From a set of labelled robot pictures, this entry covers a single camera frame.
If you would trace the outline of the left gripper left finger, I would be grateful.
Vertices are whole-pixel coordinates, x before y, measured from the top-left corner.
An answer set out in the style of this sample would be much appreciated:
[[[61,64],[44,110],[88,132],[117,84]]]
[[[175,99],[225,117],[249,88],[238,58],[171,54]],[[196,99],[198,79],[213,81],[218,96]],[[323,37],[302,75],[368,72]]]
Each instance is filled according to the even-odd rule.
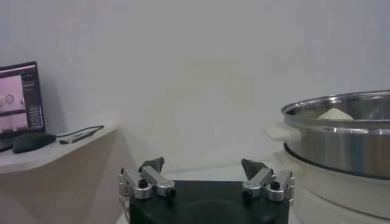
[[[153,189],[165,199],[176,196],[175,182],[161,175],[164,163],[164,157],[159,157],[145,161],[137,170],[120,169],[118,197],[126,220],[130,220],[131,199],[148,200],[152,197]]]

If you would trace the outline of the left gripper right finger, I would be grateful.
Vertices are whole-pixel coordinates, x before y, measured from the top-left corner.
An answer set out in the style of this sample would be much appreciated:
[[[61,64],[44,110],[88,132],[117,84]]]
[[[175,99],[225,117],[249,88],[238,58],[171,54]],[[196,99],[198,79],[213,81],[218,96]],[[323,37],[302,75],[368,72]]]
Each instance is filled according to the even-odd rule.
[[[247,180],[243,182],[242,196],[244,201],[260,198],[263,194],[268,201],[294,201],[295,177],[290,170],[273,169],[261,162],[243,158],[241,165]]]

